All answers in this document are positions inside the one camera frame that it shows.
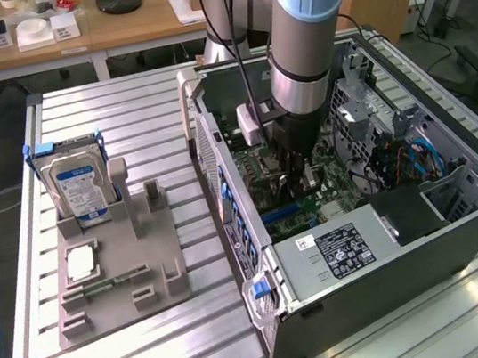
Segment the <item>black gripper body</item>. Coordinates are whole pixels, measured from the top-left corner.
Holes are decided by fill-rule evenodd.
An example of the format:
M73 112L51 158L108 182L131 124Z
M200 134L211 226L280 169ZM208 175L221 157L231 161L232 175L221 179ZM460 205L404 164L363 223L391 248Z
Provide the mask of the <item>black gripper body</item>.
M319 139L321 120L320 110L309 115L291 113L274 119L272 140L281 168L301 166L305 159L312 159L313 148Z

